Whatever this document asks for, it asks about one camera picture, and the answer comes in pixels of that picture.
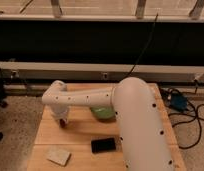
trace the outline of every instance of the green bowl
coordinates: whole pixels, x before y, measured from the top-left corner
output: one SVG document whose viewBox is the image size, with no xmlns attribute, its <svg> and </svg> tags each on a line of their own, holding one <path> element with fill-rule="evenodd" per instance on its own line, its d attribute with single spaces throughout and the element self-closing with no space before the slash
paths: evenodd
<svg viewBox="0 0 204 171">
<path fill-rule="evenodd" d="M 115 112 L 111 107 L 91 107 L 90 110 L 97 119 L 110 119 L 115 116 Z"/>
</svg>

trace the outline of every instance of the white foam block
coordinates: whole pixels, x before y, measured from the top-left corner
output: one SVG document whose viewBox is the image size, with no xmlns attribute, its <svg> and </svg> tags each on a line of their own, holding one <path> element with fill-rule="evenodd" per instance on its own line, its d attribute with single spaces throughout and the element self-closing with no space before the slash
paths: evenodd
<svg viewBox="0 0 204 171">
<path fill-rule="evenodd" d="M 48 160 L 55 162 L 61 166 L 66 165 L 69 157 L 70 157 L 70 152 L 66 151 L 65 149 L 61 149 L 57 146 L 51 146 L 47 153 Z"/>
</svg>

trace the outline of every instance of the wooden table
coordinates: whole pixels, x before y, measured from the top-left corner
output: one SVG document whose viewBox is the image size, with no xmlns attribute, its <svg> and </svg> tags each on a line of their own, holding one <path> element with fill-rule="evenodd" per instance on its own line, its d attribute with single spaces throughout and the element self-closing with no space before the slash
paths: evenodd
<svg viewBox="0 0 204 171">
<path fill-rule="evenodd" d="M 112 84 L 68 84 L 68 91 L 108 87 Z M 167 116 L 156 84 L 149 84 L 155 93 L 157 106 L 163 120 L 165 135 L 169 144 L 176 171 L 185 171 L 184 161 L 178 148 L 171 123 Z M 92 154 L 90 142 L 93 139 L 114 137 L 117 150 Z M 72 153 L 65 167 L 46 159 L 51 145 L 57 145 Z M 69 124 L 62 129 L 54 121 L 48 107 L 44 108 L 28 171 L 125 171 L 119 131 L 115 121 L 98 121 L 88 107 L 70 107 Z"/>
</svg>

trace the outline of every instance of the electrical outlet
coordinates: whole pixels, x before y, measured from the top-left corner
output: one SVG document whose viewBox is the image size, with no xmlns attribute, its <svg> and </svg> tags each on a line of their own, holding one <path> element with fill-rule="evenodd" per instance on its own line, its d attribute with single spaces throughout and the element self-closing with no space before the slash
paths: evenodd
<svg viewBox="0 0 204 171">
<path fill-rule="evenodd" d="M 19 70 L 11 70 L 11 79 L 19 78 Z"/>
<path fill-rule="evenodd" d="M 101 77 L 102 80 L 109 80 L 109 73 L 108 72 L 102 72 L 101 74 L 102 74 L 102 77 Z"/>
</svg>

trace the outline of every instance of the smartphone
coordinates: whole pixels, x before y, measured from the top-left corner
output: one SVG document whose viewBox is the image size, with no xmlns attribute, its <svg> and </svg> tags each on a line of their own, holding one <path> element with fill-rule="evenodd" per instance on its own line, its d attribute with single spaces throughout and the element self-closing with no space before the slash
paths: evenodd
<svg viewBox="0 0 204 171">
<path fill-rule="evenodd" d="M 116 150 L 115 140 L 114 138 L 92 140 L 91 149 L 92 153 Z"/>
</svg>

